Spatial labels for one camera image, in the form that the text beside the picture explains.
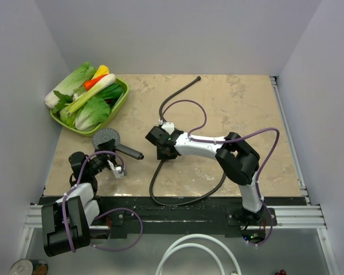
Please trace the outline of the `grey shower head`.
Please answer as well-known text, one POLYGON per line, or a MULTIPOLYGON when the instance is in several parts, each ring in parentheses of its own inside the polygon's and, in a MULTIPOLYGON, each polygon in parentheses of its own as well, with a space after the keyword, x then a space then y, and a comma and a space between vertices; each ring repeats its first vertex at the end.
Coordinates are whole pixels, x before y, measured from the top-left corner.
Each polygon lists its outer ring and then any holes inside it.
POLYGON ((115 151, 119 151, 136 160, 144 159, 144 155, 141 152, 123 145, 120 142, 120 134, 118 133, 117 130, 113 128, 103 128, 95 132, 95 134, 92 137, 92 145, 94 149, 98 150, 98 147, 97 147, 98 144, 107 142, 111 139, 115 139, 115 151))

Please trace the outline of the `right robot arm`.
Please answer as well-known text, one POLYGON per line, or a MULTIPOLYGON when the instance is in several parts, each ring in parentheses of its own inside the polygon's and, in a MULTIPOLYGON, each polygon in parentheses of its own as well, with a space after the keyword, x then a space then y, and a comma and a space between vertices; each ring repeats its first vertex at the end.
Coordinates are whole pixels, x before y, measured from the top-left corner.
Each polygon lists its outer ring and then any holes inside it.
POLYGON ((226 137, 202 137, 190 135, 173 126, 154 126, 146 139, 156 146, 159 163, 150 187, 150 197, 154 202, 165 205, 156 199, 153 187, 162 165, 167 160, 181 155, 193 155, 218 161, 224 172, 221 179, 228 178, 239 186, 244 210, 244 219, 250 225, 257 225, 264 219, 263 196, 260 195, 256 176, 259 172, 259 154, 237 133, 230 132, 226 137))

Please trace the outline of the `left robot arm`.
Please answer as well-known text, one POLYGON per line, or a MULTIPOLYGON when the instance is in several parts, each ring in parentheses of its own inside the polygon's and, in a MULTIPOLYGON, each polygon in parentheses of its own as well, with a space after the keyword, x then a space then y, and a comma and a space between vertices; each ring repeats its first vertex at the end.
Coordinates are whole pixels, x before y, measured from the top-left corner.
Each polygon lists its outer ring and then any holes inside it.
POLYGON ((69 157, 71 188, 54 203, 41 209, 42 239, 47 256, 53 257, 88 246, 90 225, 101 225, 107 210, 98 205, 96 175, 108 169, 116 178, 124 177, 123 159, 116 153, 118 140, 112 138, 95 147, 90 156, 75 152, 69 157))

